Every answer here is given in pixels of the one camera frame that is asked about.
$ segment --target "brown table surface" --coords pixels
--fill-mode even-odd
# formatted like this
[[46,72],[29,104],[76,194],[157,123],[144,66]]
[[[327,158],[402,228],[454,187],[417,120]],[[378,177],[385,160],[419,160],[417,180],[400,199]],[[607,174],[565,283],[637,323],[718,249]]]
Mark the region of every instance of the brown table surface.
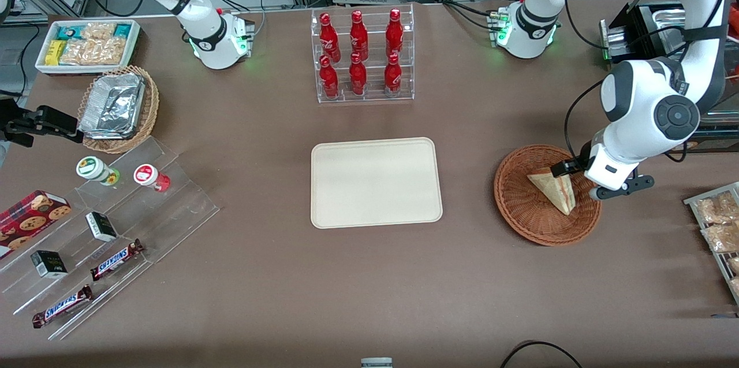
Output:
[[[573,16],[596,39],[624,2],[575,0]],[[734,310],[729,290],[681,202],[739,180],[736,155],[650,159],[640,170],[656,186],[605,202],[580,244],[531,244],[502,220],[492,176],[517,147],[564,145],[565,111],[607,72],[600,52],[564,17],[541,57],[517,60],[442,5],[414,10],[415,101],[354,107],[316,102],[309,10],[269,13],[253,57],[223,71],[193,57],[175,18],[140,18],[135,62],[161,92],[154,135],[222,210],[63,341],[3,302],[5,366],[489,367],[528,339],[586,367],[739,365],[739,321],[710,318]],[[89,82],[39,74],[29,105],[76,113]],[[573,115],[576,147],[606,124],[594,93]],[[316,144],[417,136],[436,144],[440,221],[312,226]],[[70,191],[89,154],[49,136],[13,147],[0,209]],[[543,350],[510,366],[538,357],[569,366]]]

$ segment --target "wicker basket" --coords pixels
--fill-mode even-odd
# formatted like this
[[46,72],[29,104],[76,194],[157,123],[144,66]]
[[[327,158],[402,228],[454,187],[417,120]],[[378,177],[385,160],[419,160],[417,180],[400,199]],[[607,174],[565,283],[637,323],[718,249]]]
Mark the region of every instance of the wicker basket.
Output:
[[[127,140],[93,140],[85,137],[82,141],[85,147],[108,154],[120,154],[141,144],[151,134],[156,121],[156,110],[159,109],[159,91],[156,89],[156,84],[145,70],[136,66],[126,66],[126,68],[111,70],[103,75],[122,75],[124,73],[136,73],[146,80],[146,88],[144,90],[143,101],[141,102],[141,113],[139,115],[136,134]],[[92,84],[87,87],[87,92],[82,97],[82,103],[80,104],[79,110],[77,110],[78,121],[82,119],[82,114],[85,111],[85,107],[87,107],[87,99],[90,96],[90,91],[92,91]]]
[[524,238],[549,246],[574,244],[598,223],[602,205],[589,197],[594,184],[583,174],[571,176],[576,205],[570,215],[559,212],[526,177],[570,157],[559,147],[534,144],[513,151],[499,165],[493,182],[495,202],[507,223]]

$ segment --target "jar lid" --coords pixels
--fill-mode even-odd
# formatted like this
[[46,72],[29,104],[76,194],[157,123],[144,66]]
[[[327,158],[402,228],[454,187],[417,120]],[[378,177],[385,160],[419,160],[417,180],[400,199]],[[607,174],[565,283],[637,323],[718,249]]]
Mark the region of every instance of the jar lid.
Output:
[[149,186],[159,177],[159,171],[152,165],[140,165],[134,172],[134,181],[142,186]]
[[103,167],[103,162],[100,158],[94,155],[88,155],[88,157],[83,158],[77,163],[77,175],[85,179],[98,177],[103,173]]

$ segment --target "cookie box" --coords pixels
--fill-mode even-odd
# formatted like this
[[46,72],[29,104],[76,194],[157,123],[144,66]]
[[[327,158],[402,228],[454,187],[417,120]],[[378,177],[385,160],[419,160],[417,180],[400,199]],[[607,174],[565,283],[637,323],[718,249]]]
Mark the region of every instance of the cookie box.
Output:
[[35,191],[0,213],[0,258],[18,249],[58,219],[72,212],[65,199]]

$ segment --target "red bottle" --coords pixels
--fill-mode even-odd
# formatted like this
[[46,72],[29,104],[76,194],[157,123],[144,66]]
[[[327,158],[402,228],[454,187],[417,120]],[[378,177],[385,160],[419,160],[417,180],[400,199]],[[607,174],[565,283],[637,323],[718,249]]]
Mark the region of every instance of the red bottle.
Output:
[[352,65],[349,67],[349,76],[352,78],[352,92],[356,96],[363,96],[367,88],[367,68],[362,63],[359,52],[352,54]]
[[331,58],[332,63],[338,63],[341,60],[341,51],[338,49],[338,34],[331,25],[331,17],[328,13],[323,13],[319,18],[321,20],[321,46],[324,54]]
[[388,57],[393,52],[399,54],[403,50],[403,25],[401,25],[401,11],[397,8],[390,10],[390,23],[385,31],[385,39],[387,41],[385,52]]
[[327,55],[321,55],[319,58],[321,62],[321,70],[319,76],[321,76],[321,85],[324,88],[324,93],[328,99],[338,98],[338,76],[336,76],[336,70],[331,66],[331,60]]
[[398,65],[398,54],[393,53],[388,58],[385,67],[385,95],[395,98],[401,92],[401,74],[403,70]]
[[370,57],[370,42],[367,39],[367,27],[362,22],[362,12],[352,11],[352,30],[349,31],[352,38],[352,52],[358,52],[362,60]]

